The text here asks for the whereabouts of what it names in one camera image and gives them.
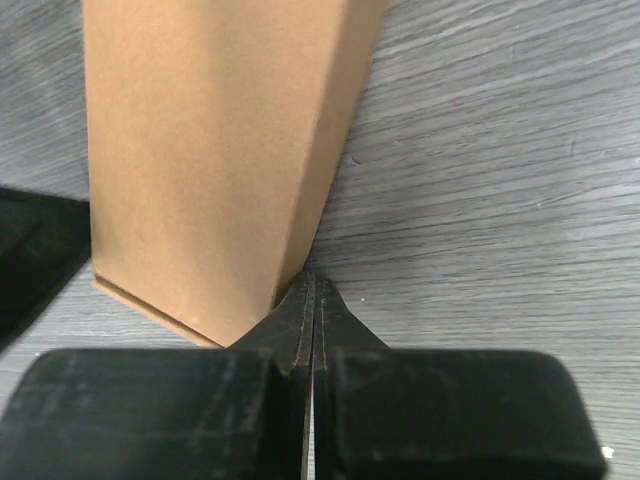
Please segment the small brown cardboard box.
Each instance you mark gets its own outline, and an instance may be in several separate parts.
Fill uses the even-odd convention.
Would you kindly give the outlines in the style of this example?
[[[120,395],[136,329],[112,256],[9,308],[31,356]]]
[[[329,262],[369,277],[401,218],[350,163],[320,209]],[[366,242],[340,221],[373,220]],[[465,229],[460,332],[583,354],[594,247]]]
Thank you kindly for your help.
[[[386,1],[86,1],[97,284],[229,346],[308,257]]]

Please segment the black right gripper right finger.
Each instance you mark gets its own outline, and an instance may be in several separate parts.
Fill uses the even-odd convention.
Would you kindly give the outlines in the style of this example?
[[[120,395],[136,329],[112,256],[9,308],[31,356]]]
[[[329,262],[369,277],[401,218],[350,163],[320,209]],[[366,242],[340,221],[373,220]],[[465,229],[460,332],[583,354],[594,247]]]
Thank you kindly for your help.
[[[319,479],[602,479],[608,465],[576,383],[531,350],[402,349],[335,284],[316,287]]]

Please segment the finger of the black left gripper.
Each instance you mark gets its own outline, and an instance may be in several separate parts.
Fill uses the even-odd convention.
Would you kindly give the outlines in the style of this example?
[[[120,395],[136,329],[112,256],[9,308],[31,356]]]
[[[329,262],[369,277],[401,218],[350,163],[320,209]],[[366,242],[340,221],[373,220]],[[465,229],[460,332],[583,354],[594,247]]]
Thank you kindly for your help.
[[[1,188],[1,348],[14,343],[89,260],[89,202]]]

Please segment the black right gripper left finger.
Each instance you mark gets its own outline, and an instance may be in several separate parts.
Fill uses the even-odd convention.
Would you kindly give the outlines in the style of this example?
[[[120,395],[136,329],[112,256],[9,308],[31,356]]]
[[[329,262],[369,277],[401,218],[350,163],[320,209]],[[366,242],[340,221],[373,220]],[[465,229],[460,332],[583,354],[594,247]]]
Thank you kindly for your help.
[[[1,419],[5,479],[303,479],[315,279],[226,349],[58,349]]]

